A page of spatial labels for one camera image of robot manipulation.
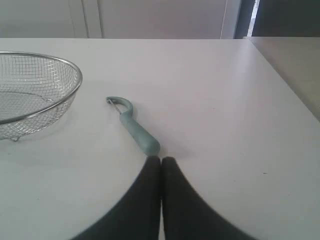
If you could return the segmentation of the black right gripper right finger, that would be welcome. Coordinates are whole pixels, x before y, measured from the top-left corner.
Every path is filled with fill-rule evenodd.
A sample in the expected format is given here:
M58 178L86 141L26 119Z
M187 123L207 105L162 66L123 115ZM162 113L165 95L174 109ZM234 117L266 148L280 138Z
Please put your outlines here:
M213 210L190 185L177 161L161 162L162 216L167 240L253 240Z

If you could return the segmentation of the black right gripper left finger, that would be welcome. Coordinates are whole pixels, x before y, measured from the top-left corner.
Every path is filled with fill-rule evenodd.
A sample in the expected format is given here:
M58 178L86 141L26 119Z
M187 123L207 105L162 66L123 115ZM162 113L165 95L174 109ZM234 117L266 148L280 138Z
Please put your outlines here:
M161 161L149 156L123 197L75 240L157 240L161 215Z

